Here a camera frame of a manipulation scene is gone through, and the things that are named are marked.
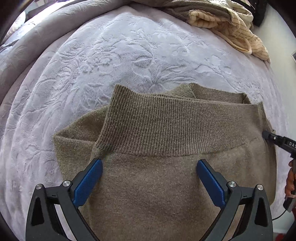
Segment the person's right hand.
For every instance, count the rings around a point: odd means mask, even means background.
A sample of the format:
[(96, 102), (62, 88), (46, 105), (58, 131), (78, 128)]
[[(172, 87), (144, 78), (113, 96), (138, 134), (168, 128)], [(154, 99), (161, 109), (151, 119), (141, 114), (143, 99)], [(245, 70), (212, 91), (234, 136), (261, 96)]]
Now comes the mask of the person's right hand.
[(294, 180), (295, 174), (293, 173), (293, 161), (290, 161), (289, 164), (290, 170), (287, 175), (286, 185), (285, 185), (285, 195), (286, 197), (295, 198), (295, 195), (292, 192), (295, 190)]

